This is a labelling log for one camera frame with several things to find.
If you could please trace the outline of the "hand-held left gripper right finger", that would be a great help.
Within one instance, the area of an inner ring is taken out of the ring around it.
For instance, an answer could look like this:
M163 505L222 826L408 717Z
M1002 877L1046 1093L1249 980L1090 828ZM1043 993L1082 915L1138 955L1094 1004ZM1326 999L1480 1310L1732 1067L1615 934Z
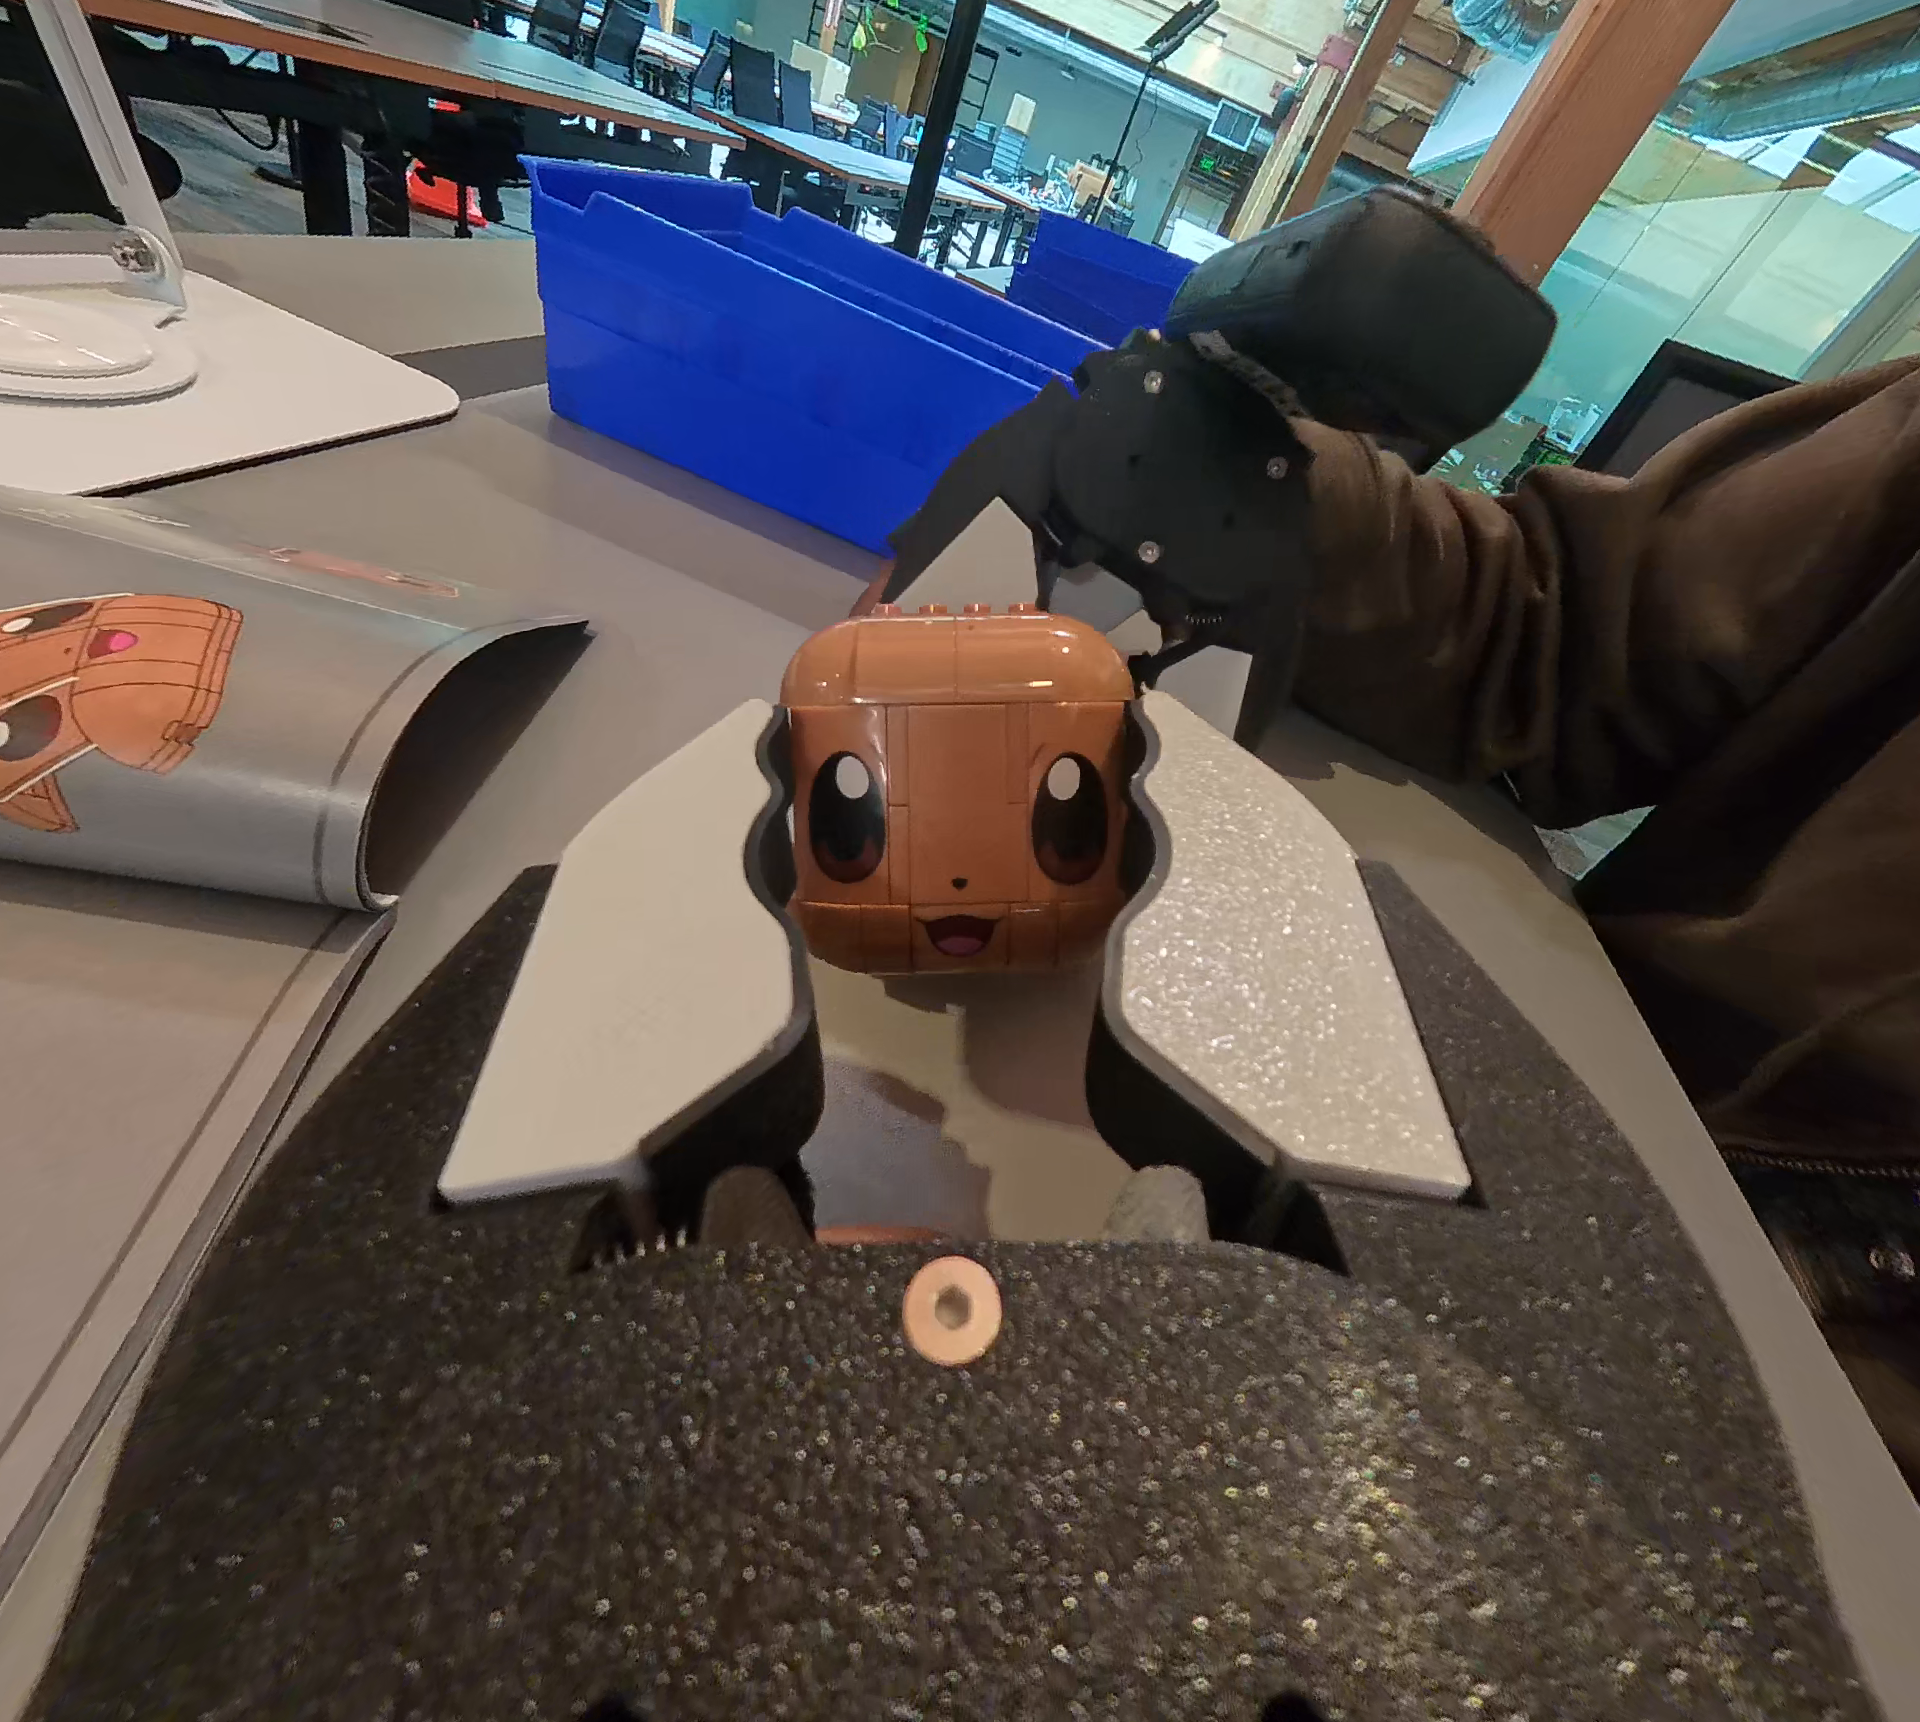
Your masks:
M1346 839L1175 696L1131 712L1152 848L1106 942L1116 1046L1283 1176L1462 1203L1474 1176Z

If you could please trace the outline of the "brown lego head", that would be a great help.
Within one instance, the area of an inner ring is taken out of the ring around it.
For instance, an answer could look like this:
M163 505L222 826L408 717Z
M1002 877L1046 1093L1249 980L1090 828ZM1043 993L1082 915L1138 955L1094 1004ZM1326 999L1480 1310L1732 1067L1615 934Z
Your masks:
M812 634L780 680L812 956L880 977L1092 961L1123 907L1136 700L1102 631L1036 604L882 604Z

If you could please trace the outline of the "wooden top desk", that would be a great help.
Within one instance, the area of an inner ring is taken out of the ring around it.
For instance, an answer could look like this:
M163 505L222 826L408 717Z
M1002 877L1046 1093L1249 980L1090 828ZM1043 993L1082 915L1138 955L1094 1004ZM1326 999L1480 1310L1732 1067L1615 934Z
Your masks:
M304 231L408 237L406 174L517 180L524 155L707 174L728 118L381 0L75 0L114 90L287 127Z

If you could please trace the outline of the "black light stand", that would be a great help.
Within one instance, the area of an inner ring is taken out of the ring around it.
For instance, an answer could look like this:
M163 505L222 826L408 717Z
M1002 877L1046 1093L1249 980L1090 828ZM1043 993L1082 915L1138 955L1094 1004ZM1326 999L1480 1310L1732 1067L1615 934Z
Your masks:
M1109 174L1112 198L1126 212L1131 240L1157 244L1177 198L1188 164L1208 137L1217 97L1189 88L1177 73L1177 57L1205 38L1217 0L1192 0L1169 15L1139 46L1138 87L1116 144Z

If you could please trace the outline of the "white desk stand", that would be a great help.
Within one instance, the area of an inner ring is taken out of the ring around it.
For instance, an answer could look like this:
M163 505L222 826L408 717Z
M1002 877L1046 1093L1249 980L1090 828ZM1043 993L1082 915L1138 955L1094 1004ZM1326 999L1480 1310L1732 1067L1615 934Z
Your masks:
M446 421L431 377L191 274L80 0L21 0L118 223L3 228L2 482L109 494Z

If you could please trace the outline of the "thin silver air duct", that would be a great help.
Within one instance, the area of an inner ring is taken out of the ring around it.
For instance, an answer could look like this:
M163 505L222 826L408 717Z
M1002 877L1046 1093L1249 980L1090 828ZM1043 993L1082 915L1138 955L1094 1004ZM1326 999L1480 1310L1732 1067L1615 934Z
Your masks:
M1895 57L1860 73L1834 67L1769 85L1707 90L1688 87L1658 114L1661 127L1698 143L1737 143L1916 111L1917 61Z

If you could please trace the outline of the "blue plastic bin stack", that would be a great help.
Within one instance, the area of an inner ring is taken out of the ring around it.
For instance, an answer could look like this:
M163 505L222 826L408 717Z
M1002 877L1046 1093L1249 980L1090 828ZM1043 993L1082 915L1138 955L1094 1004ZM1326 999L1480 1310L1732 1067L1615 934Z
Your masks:
M1161 328L1195 262L1065 212L1043 210L1011 269L1006 300L1116 348Z

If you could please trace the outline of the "person's brown zip jacket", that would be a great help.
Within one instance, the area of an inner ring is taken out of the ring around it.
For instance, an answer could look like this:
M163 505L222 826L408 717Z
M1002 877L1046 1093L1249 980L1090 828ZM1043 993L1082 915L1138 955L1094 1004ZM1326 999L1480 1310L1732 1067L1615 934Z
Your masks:
M1916 731L1772 832L1645 817L1577 882L1796 1297L1917 1476Z

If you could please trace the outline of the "black flat monitor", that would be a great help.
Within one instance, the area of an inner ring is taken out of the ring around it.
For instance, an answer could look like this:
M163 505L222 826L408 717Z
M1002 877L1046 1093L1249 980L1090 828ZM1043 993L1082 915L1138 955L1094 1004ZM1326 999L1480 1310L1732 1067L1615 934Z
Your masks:
M1584 441L1573 466L1629 479L1698 425L1792 386L1792 377L1665 341Z

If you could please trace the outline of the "row of black office chairs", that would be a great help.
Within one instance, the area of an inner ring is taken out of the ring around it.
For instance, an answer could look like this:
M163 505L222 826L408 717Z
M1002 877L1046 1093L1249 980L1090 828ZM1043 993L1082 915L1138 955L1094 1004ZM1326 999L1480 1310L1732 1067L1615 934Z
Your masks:
M634 87L669 104L739 112L759 127L781 127L781 81L800 93L800 73L774 55L719 31L665 32L648 0L533 0L525 38L545 55Z

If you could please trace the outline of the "black steel column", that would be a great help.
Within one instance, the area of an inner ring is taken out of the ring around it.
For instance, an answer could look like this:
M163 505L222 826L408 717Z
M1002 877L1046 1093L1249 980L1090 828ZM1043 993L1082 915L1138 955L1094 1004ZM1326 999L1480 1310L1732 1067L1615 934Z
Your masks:
M943 179L947 137L957 116L971 57L990 0L955 0L947 23L938 75L923 112L922 143L900 205L893 251L919 260L923 234Z

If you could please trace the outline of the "grey instruction booklet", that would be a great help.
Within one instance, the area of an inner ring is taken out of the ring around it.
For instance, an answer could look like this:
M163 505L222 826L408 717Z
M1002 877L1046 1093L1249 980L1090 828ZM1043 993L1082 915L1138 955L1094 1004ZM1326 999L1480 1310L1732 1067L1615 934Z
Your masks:
M3 491L3 1580L577 611Z

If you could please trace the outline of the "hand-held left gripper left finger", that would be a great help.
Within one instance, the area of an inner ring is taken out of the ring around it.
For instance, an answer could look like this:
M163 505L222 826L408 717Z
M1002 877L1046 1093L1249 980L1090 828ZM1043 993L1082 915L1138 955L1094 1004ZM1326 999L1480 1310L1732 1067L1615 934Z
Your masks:
M800 934L765 882L781 719L746 700L565 844L437 1176L448 1206L642 1188L803 1046Z

